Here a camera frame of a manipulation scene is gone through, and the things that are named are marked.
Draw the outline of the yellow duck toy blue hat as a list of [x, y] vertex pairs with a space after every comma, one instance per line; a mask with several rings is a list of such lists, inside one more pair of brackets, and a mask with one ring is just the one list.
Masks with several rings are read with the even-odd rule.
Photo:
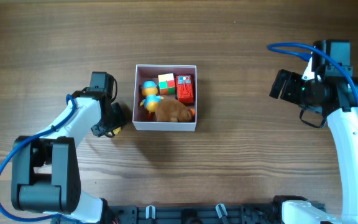
[[155, 82], [149, 80], [141, 86], [142, 95], [145, 97], [140, 106], [143, 106], [149, 113], [147, 119], [151, 120], [155, 113], [157, 105], [164, 99], [162, 96], [157, 96], [158, 88]]

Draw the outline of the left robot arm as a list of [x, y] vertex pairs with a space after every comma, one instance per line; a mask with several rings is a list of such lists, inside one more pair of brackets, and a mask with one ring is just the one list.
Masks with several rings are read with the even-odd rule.
[[34, 138], [15, 140], [11, 202], [16, 210], [47, 213], [55, 221], [113, 221], [104, 199], [82, 191], [76, 148], [88, 131], [112, 138], [126, 125], [116, 93], [112, 75], [93, 72], [89, 86], [67, 96], [67, 107], [50, 126]]

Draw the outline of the colourful puzzle cube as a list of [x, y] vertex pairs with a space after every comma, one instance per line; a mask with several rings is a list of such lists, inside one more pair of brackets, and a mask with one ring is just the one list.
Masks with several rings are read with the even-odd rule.
[[158, 75], [158, 83], [161, 95], [174, 95], [176, 92], [173, 73]]

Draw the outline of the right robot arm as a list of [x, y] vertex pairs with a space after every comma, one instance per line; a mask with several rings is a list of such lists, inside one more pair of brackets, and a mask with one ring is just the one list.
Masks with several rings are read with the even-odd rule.
[[[358, 77], [353, 78], [358, 92]], [[358, 106], [350, 84], [340, 74], [297, 74], [279, 70], [270, 91], [323, 117], [333, 135], [342, 184], [341, 223], [358, 223]]]

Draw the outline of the white cardboard box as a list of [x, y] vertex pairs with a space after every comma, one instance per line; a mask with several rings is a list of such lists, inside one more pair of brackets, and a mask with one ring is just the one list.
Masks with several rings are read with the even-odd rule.
[[144, 99], [141, 95], [141, 85], [143, 82], [152, 80], [158, 82], [158, 75], [165, 73], [173, 73], [174, 75], [190, 75], [194, 81], [194, 99], [193, 105], [197, 113], [197, 67], [196, 65], [147, 65], [138, 64], [135, 67], [135, 87], [134, 87], [134, 102], [132, 112], [132, 123], [138, 131], [195, 131], [197, 124], [197, 114], [189, 123], [170, 123], [170, 122], [156, 122], [147, 119], [148, 112], [144, 107], [140, 107], [140, 101]]

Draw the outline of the brown plush bear with orange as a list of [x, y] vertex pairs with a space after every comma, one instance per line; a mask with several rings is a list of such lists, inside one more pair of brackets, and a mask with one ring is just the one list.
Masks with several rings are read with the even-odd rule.
[[157, 122], [187, 123], [195, 117], [195, 110], [176, 99], [164, 99], [155, 110]]

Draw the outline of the red toy truck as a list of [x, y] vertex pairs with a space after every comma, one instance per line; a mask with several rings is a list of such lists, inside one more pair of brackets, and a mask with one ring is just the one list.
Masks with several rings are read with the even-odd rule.
[[179, 75], [176, 77], [177, 100], [183, 104], [194, 103], [193, 80], [190, 75]]

